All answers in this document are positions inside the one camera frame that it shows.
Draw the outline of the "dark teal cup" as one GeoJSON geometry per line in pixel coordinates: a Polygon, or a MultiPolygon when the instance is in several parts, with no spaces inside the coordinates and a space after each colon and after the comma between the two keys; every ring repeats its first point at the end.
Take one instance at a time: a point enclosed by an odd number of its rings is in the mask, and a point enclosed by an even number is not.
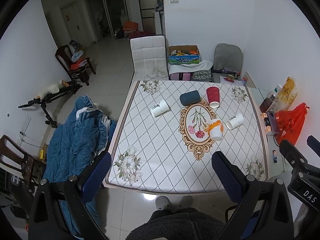
{"type": "Polygon", "coordinates": [[[180,102],[183,106],[192,105],[201,101],[200,94],[197,90],[180,95],[180,102]]]}

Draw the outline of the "orange and white cup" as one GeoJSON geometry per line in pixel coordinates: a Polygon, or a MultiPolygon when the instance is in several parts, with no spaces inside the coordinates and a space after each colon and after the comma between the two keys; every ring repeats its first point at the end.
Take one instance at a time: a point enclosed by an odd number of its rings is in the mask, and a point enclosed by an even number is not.
{"type": "Polygon", "coordinates": [[[208,134],[213,141],[219,141],[223,137],[223,124],[220,119],[209,122],[208,134]]]}

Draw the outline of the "white paper cup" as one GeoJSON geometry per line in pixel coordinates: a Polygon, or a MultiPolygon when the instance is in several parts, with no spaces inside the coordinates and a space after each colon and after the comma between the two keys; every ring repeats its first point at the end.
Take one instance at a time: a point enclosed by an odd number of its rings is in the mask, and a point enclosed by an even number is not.
{"type": "Polygon", "coordinates": [[[170,108],[165,100],[161,100],[150,108],[150,112],[155,118],[166,113],[169,110],[170,108]]]}
{"type": "Polygon", "coordinates": [[[236,113],[231,119],[226,122],[228,129],[233,130],[244,124],[244,116],[241,113],[236,113]]]}

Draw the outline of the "red paper cup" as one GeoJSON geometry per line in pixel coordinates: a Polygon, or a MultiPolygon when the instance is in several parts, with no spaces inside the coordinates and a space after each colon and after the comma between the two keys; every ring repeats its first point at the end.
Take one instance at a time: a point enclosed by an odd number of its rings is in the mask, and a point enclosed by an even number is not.
{"type": "Polygon", "coordinates": [[[220,106],[220,90],[218,87],[211,86],[206,89],[209,106],[218,108],[220,106]]]}

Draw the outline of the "white paper cup left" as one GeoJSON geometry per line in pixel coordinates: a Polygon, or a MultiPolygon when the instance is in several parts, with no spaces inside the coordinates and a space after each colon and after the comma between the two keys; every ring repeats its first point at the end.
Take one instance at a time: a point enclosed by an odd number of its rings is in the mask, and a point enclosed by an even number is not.
{"type": "Polygon", "coordinates": [[[150,108],[150,112],[155,118],[166,113],[169,110],[170,108],[165,100],[161,100],[150,108]]]}

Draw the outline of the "small photo card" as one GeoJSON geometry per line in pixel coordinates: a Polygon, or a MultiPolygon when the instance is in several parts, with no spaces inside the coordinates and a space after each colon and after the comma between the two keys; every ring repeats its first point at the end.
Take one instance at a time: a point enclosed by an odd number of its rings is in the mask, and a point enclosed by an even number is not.
{"type": "Polygon", "coordinates": [[[272,151],[272,157],[273,157],[273,162],[276,164],[278,162],[276,150],[272,151]]]}

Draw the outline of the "red plastic bag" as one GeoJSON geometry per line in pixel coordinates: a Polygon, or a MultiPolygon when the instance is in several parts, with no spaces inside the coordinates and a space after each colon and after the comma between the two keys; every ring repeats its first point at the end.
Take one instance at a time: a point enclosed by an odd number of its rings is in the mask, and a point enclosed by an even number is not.
{"type": "Polygon", "coordinates": [[[276,142],[280,145],[283,140],[287,140],[295,146],[302,131],[309,107],[306,103],[301,103],[291,111],[278,111],[276,116],[279,133],[275,135],[276,142]]]}

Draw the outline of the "person legs in black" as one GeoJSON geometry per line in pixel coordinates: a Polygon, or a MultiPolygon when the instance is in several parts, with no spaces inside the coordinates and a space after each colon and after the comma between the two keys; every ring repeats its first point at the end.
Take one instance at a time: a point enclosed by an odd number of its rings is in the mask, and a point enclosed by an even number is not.
{"type": "Polygon", "coordinates": [[[127,239],[214,239],[225,224],[192,207],[192,196],[183,196],[176,210],[166,196],[155,200],[156,211],[127,239]]]}

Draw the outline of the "dark wooden chair left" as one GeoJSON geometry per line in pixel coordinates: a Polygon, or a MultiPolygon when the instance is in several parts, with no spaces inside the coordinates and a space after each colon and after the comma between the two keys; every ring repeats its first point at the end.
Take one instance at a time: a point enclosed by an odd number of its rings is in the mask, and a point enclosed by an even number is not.
{"type": "Polygon", "coordinates": [[[46,164],[25,152],[7,135],[1,137],[1,168],[7,171],[8,191],[19,206],[30,209],[46,164]]]}

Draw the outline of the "floral diamond pattern tablecloth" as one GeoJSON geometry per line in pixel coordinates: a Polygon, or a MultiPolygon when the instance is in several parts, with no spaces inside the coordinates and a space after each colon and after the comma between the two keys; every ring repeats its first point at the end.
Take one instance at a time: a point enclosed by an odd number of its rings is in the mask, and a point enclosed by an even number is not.
{"type": "Polygon", "coordinates": [[[149,193],[206,193],[222,189],[211,158],[221,151],[244,174],[268,178],[266,135],[260,124],[256,90],[217,84],[220,106],[209,106],[210,83],[135,81],[127,95],[110,146],[112,166],[104,185],[149,193]],[[180,95],[197,90],[201,101],[188,106],[180,95]],[[170,110],[153,117],[150,108],[165,100],[170,110]],[[244,124],[230,130],[236,113],[244,124]],[[220,119],[223,137],[213,141],[209,122],[220,119]]]}

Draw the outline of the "yellow snack bag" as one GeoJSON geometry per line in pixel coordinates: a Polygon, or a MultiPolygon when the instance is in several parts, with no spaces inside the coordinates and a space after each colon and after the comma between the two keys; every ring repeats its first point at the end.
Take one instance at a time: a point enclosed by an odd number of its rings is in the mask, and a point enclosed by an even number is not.
{"type": "Polygon", "coordinates": [[[298,88],[295,79],[288,77],[282,90],[276,96],[274,111],[287,111],[293,104],[297,94],[298,88]]]}

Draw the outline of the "black exercise stand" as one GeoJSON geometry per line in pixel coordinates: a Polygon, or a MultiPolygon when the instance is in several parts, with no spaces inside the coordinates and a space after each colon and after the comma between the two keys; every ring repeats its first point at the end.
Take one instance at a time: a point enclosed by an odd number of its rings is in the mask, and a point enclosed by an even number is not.
{"type": "Polygon", "coordinates": [[[45,113],[45,124],[51,126],[52,128],[57,128],[57,122],[54,121],[49,115],[47,111],[47,105],[65,95],[76,94],[80,88],[82,88],[82,85],[80,85],[76,81],[60,80],[57,83],[48,85],[43,90],[41,90],[41,92],[39,92],[38,95],[33,98],[33,100],[28,101],[27,104],[18,106],[18,108],[22,109],[32,107],[33,105],[39,105],[45,113]]]}

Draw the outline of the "grey cushioned chair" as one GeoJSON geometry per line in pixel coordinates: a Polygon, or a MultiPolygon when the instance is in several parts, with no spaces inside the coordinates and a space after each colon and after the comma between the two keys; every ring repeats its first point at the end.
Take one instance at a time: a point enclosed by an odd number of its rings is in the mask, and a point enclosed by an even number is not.
{"type": "Polygon", "coordinates": [[[220,43],[216,46],[213,58],[212,78],[220,83],[220,76],[232,76],[240,80],[243,55],[241,49],[232,44],[220,43]]]}

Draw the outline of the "cardboard box with items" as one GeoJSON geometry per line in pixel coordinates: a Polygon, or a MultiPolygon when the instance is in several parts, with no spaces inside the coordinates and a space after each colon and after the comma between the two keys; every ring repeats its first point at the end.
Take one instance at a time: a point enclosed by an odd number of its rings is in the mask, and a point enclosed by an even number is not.
{"type": "Polygon", "coordinates": [[[199,64],[197,45],[169,46],[169,64],[199,64]]]}

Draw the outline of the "white padded chair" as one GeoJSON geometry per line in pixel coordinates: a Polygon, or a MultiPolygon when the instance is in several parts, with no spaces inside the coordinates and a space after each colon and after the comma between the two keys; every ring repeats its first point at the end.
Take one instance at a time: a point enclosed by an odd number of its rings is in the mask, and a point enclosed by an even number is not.
{"type": "Polygon", "coordinates": [[[133,81],[168,80],[167,46],[164,35],[130,40],[133,81]]]}

